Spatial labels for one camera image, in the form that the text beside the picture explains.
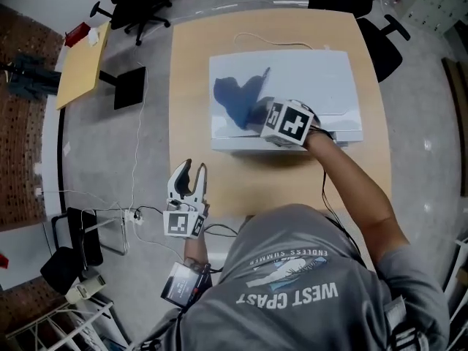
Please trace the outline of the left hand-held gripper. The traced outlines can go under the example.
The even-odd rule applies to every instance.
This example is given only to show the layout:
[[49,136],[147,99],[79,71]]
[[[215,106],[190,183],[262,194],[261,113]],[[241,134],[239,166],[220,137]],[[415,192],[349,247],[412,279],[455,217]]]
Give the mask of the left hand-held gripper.
[[167,209],[163,211],[166,236],[198,239],[208,217],[209,204],[204,199],[207,167],[204,163],[199,166],[191,192],[189,189],[191,166],[192,160],[186,159],[175,169],[167,182]]

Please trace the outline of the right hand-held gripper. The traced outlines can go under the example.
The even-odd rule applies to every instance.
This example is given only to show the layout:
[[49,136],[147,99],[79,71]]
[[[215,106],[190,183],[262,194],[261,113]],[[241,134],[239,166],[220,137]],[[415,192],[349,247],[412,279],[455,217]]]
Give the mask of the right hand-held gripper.
[[282,148],[302,146],[312,129],[320,128],[318,115],[295,99],[266,97],[255,104],[255,127],[260,137]]

